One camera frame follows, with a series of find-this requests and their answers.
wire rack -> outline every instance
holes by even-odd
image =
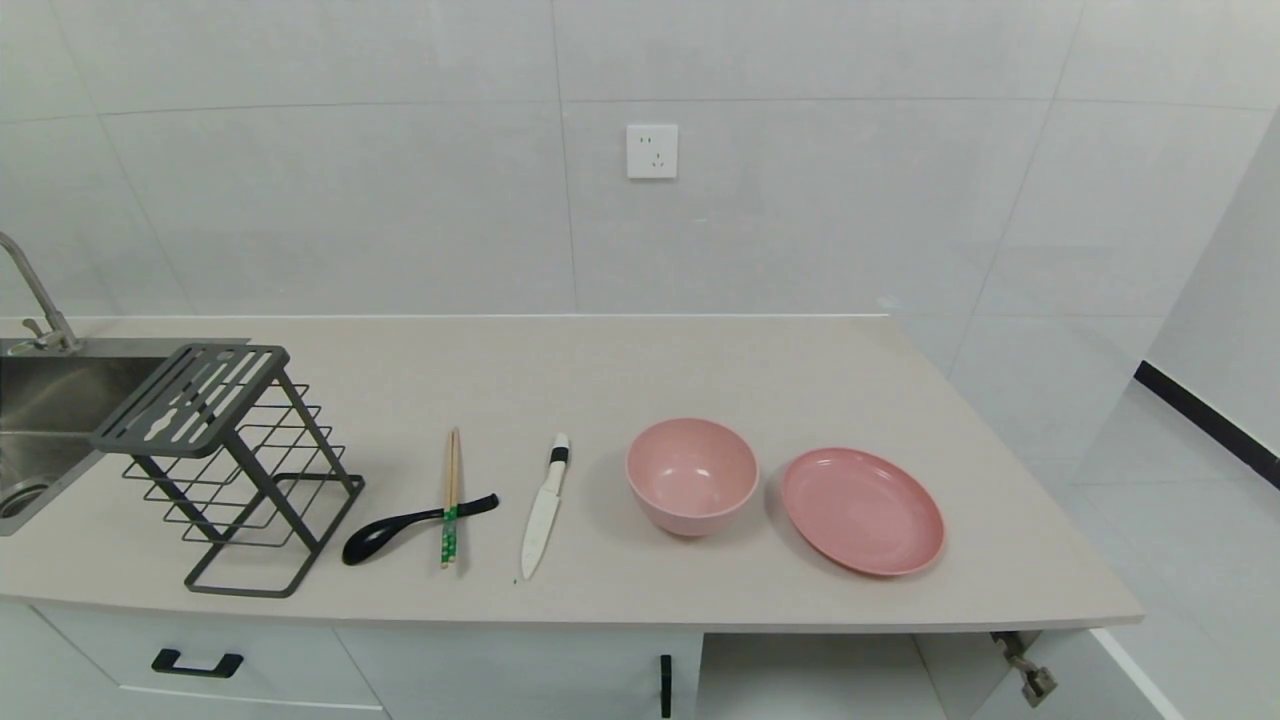
[[[133,457],[124,477],[172,505],[164,520],[187,525],[183,541],[212,544],[184,580],[193,592],[288,597],[364,489],[287,363],[283,347],[186,346],[95,432],[95,447]],[[296,565],[283,587],[205,582],[232,546],[301,552],[273,559]]]

open cabinet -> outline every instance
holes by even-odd
[[[1042,633],[1019,664],[992,635],[707,635],[699,720],[1181,720],[1106,630]]]

cabinet handle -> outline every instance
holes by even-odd
[[[662,716],[671,717],[671,656],[662,656]]]
[[[178,667],[177,662],[179,657],[182,657],[180,652],[166,647],[151,661],[151,669],[165,675],[195,675],[197,678],[225,680],[239,670],[241,662],[244,662],[243,655],[228,652],[223,655],[223,659],[218,661],[218,666],[212,670],[197,670],[195,667]]]

cabinet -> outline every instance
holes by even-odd
[[[366,629],[338,637],[394,720],[691,717],[703,635],[681,630]]]
[[[0,716],[95,717],[93,698],[111,689],[40,615],[26,605],[0,601]]]
[[[708,635],[699,720],[1181,720],[1106,630],[1043,633],[1030,707],[987,634]]]
[[[374,710],[381,705],[333,629],[323,625],[54,606],[40,611],[124,688]],[[161,651],[178,656],[161,657]],[[232,671],[218,673],[219,666]]]
[[[1023,674],[987,633],[329,628],[40,611],[0,603],[6,719],[641,720],[660,719],[667,696],[671,717],[699,720],[1181,720],[1106,630],[1044,632],[1025,648],[1057,680],[1032,708]],[[244,661],[228,679],[170,676],[151,670],[163,647],[193,667],[233,651]]]

door hinge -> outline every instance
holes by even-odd
[[[1027,698],[1027,705],[1038,706],[1057,688],[1057,679],[1048,667],[1041,667],[1027,660],[1027,643],[1019,633],[991,633],[991,639],[1005,655],[1009,666],[1023,675],[1023,697]]]

